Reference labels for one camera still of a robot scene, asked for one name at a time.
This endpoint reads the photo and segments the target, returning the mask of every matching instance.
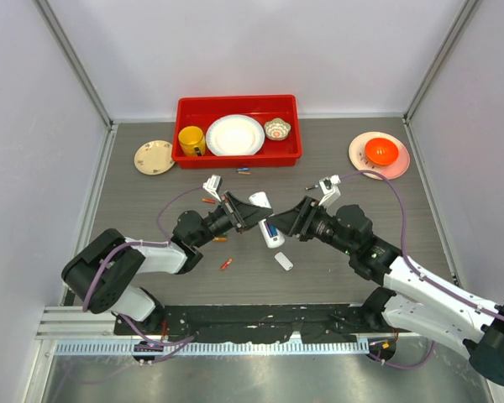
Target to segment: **gray wooden table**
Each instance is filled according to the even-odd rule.
[[[252,175],[233,169],[182,170],[175,166],[163,175],[147,176],[134,168],[134,153],[142,144],[172,141],[173,123],[120,124],[92,231],[95,238],[106,228],[117,228],[131,238],[162,241],[155,225],[159,210],[177,194],[201,186],[211,175],[223,177],[223,190],[247,201],[250,194],[265,191],[275,212],[294,207],[305,195],[304,186],[319,179],[354,170],[348,147],[360,133],[381,131],[400,139],[408,148],[400,118],[345,118],[301,120],[302,157],[297,165],[254,168]],[[428,200],[415,164],[394,181],[407,206],[407,246],[411,256],[427,269],[450,278]],[[357,203],[373,221],[375,233],[399,246],[401,214],[396,198],[381,181],[355,177],[341,186],[342,197],[330,208]],[[321,197],[319,190],[308,194]],[[162,222],[171,232],[177,216],[194,209],[203,216],[213,205],[203,203],[207,193],[196,191],[172,205]],[[317,240],[299,243],[290,238],[280,249],[268,249],[258,228],[229,234],[227,243],[201,248],[200,264],[186,275],[138,275],[134,281],[163,304],[275,304],[362,302],[376,285],[362,280],[348,265],[345,255]],[[274,260],[278,251],[293,262],[285,272]],[[228,258],[233,263],[220,271]]]

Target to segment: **robotic hand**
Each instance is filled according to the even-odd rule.
[[[337,175],[319,182],[321,201],[305,196],[267,222],[302,242],[312,238],[349,256],[349,266],[377,288],[364,304],[363,321],[388,325],[430,338],[466,357],[487,379],[504,386],[504,304],[461,290],[425,270],[402,251],[377,237],[359,206],[328,207],[339,195]]]
[[[272,209],[240,201],[229,191],[220,196],[222,179],[218,175],[203,184],[219,205],[205,218],[195,211],[183,212],[177,219],[171,241],[151,243],[125,238],[118,230],[108,229],[82,250],[61,273],[61,278],[83,301],[92,287],[101,262],[120,245],[125,247],[107,264],[96,284],[88,309],[92,313],[112,311],[131,317],[144,333],[152,333],[164,317],[162,305],[146,290],[129,285],[140,273],[185,274],[203,257],[197,248],[232,228],[248,231],[272,214]]]

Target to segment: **red tray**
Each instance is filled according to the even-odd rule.
[[[287,139],[282,141],[265,137],[263,147],[254,155],[218,157],[209,149],[201,157],[187,157],[183,154],[177,136],[185,126],[198,126],[206,133],[211,123],[231,114],[250,116],[261,126],[274,118],[281,118],[291,125],[291,131]],[[291,166],[301,158],[301,155],[297,102],[293,95],[203,97],[179,100],[171,158],[183,169]]]

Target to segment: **yellow mug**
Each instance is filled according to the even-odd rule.
[[[187,126],[179,132],[177,138],[187,157],[201,157],[205,154],[205,136],[199,127]]]

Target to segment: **white wall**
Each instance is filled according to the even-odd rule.
[[[294,93],[300,113],[403,113],[463,0],[51,0],[117,119],[181,97]]]
[[[62,292],[104,127],[32,2],[0,1],[0,403]]]
[[[413,123],[463,284],[504,302],[504,0],[482,2]]]

